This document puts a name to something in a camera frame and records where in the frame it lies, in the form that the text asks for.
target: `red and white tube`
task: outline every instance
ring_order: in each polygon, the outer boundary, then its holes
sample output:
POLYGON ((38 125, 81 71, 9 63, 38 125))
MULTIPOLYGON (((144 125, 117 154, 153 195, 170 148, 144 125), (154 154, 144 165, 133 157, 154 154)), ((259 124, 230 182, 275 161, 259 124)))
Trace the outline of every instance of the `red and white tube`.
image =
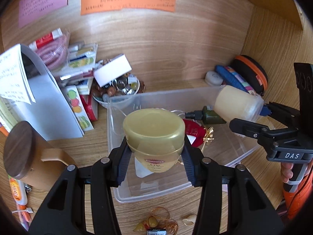
POLYGON ((42 46, 48 44, 49 42, 61 37, 63 35, 62 31, 60 28, 52 31, 51 33, 48 33, 44 35, 43 37, 39 38, 38 40, 35 40, 31 44, 29 44, 29 47, 33 50, 36 51, 42 46))

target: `white cable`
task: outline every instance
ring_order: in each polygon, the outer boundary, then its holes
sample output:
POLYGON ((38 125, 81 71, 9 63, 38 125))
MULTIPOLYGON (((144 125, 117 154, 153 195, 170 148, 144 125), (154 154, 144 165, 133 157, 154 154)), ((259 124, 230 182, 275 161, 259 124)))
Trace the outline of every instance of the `white cable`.
POLYGON ((17 213, 17 212, 33 213, 34 211, 32 210, 32 208, 26 208, 26 209, 22 209, 22 210, 15 210, 15 211, 12 211, 12 213, 17 213))

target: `metal screw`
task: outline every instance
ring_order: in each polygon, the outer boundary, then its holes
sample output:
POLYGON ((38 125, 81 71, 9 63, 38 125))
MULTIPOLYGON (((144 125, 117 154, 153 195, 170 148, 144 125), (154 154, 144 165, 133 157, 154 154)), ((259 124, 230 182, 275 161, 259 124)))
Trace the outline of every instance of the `metal screw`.
POLYGON ((246 170, 246 166, 244 166, 243 164, 239 164, 236 166, 236 168, 240 171, 245 171, 246 170))
POLYGON ((73 171, 73 170, 75 170, 75 165, 74 164, 70 164, 69 166, 67 166, 67 170, 68 171, 73 171))
POLYGON ((102 162, 103 164, 107 164, 109 161, 110 161, 110 158, 108 158, 108 157, 103 157, 103 158, 101 159, 101 162, 102 162))
POLYGON ((202 161, 205 163, 205 164, 209 164, 211 162, 211 159, 209 157, 203 157, 202 158, 202 161))

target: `bowl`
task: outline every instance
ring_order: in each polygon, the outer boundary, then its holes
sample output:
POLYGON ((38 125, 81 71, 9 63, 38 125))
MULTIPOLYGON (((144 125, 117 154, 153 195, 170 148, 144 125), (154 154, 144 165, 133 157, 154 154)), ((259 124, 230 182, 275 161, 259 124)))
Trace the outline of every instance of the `bowl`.
MULTIPOLYGON (((138 93, 138 91, 139 91, 139 88, 140 88, 140 82, 139 82, 139 79, 137 79, 137 89, 136 89, 136 91, 135 91, 135 93, 133 94, 133 95, 135 95, 135 94, 137 94, 138 93)), ((99 101, 99 100, 97 100, 94 96, 93 96, 93 98, 102 106, 102 107, 104 107, 104 108, 108 108, 109 107, 109 104, 107 103, 107 102, 105 102, 105 101, 99 101)), ((126 104, 127 105, 127 103, 128 103, 128 99, 126 99, 126 100, 123 100, 123 101, 119 101, 119 102, 116 102, 116 104, 117 105, 119 105, 119 106, 123 106, 123 104, 126 104)))

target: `clear plastic bin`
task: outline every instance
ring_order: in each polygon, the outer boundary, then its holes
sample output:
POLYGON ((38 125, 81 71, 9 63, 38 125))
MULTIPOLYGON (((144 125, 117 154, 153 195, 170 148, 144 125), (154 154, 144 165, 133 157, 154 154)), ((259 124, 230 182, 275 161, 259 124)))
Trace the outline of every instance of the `clear plastic bin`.
MULTIPOLYGON (((125 115, 145 108, 184 112, 201 110, 203 106, 215 102, 219 90, 219 87, 204 87, 112 97, 108 108, 109 152, 119 147, 124 138, 122 125, 125 115)), ((228 124, 215 125, 213 137, 214 140, 205 146, 203 154, 225 166, 236 165, 258 147, 255 139, 232 133, 228 124)), ((114 188, 114 195, 119 202, 135 202, 163 196, 190 186, 184 166, 178 163, 166 172, 153 173, 144 178, 137 177, 135 158, 132 155, 126 178, 121 186, 114 188)))

